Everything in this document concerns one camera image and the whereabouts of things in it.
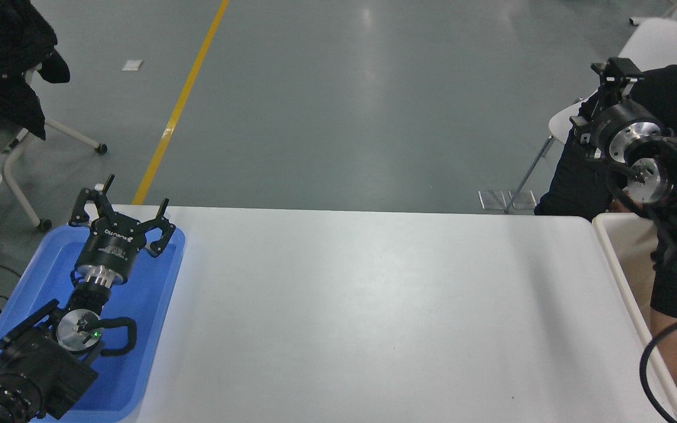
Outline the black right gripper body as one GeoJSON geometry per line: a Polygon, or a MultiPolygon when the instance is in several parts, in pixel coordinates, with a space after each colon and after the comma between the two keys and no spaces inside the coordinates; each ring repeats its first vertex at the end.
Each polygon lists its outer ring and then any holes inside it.
{"type": "Polygon", "coordinates": [[[599,108],[591,118],[572,116],[571,123],[581,146],[610,160],[634,160],[634,150],[651,136],[651,113],[629,98],[599,108]]]}

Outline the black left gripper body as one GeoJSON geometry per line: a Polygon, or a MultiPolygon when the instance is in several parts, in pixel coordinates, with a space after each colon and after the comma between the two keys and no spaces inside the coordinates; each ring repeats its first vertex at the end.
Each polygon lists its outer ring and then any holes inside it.
{"type": "Polygon", "coordinates": [[[73,266],[83,275],[89,267],[104,267],[118,277],[128,277],[147,241],[139,228],[140,221],[131,217],[100,217],[91,224],[91,232],[73,266]]]}

